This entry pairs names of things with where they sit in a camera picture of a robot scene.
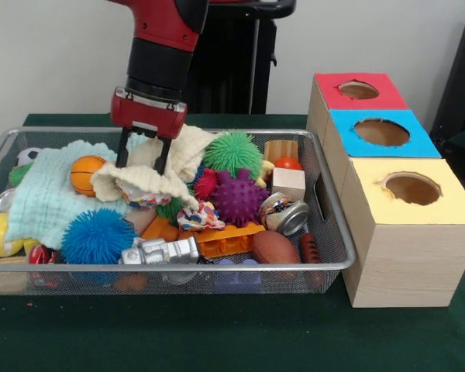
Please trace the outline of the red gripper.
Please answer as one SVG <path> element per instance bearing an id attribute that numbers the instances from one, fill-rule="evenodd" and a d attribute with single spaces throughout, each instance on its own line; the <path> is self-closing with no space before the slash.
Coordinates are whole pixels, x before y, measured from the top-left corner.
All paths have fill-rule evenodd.
<path id="1" fill-rule="evenodd" d="M 162 142 L 162 150 L 155 160 L 154 169 L 163 174 L 172 139 L 177 138 L 183 126 L 188 108 L 183 102 L 162 102 L 136 95 L 123 87 L 117 87 L 112 96 L 111 120 L 125 128 L 119 137 L 116 167 L 125 167 L 128 159 L 127 143 L 133 127 L 156 133 Z"/>

